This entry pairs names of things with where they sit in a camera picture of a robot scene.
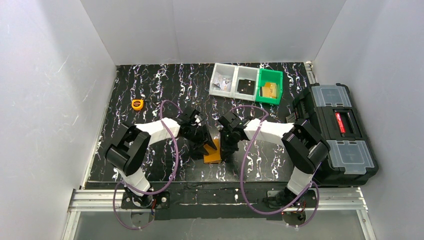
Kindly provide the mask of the orange leather card holder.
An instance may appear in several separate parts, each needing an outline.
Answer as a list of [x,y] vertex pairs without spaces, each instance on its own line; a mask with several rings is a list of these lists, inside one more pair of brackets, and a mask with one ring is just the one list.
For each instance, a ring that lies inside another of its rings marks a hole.
[[208,153],[208,155],[203,155],[204,164],[219,164],[221,162],[220,139],[215,137],[213,139],[213,143],[216,146],[216,149],[210,147],[208,144],[204,145],[204,149]]

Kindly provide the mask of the black credit card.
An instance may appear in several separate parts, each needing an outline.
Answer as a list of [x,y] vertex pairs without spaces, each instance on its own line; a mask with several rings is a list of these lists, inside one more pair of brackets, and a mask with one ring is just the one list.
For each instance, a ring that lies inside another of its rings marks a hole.
[[257,89],[256,83],[257,82],[254,81],[254,80],[249,80],[248,81],[247,87],[248,87],[248,93],[249,94],[251,94],[251,95],[254,95],[255,94],[255,90]]
[[237,85],[237,92],[240,94],[251,95],[248,93],[248,81],[249,79],[240,79]]

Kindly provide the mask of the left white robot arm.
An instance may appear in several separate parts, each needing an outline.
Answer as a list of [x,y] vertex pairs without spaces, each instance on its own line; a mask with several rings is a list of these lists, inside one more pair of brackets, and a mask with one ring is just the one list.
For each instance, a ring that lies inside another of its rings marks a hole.
[[150,192],[151,185],[142,170],[143,159],[150,145],[171,139],[176,146],[177,138],[191,142],[193,150],[202,155],[209,154],[205,146],[217,150],[208,127],[202,124],[200,111],[186,107],[174,118],[164,117],[136,125],[121,124],[105,151],[105,159],[121,174],[130,192],[139,197],[156,195],[171,184],[177,171],[173,170],[164,187]]

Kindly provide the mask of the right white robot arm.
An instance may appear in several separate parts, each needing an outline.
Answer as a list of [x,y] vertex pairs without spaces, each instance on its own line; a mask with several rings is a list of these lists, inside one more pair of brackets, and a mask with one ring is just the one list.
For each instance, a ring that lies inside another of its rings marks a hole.
[[294,166],[286,190],[298,196],[312,181],[320,164],[327,158],[331,147],[319,131],[306,119],[295,123],[242,119],[233,112],[222,115],[220,154],[223,158],[238,151],[241,141],[264,141],[284,148]]

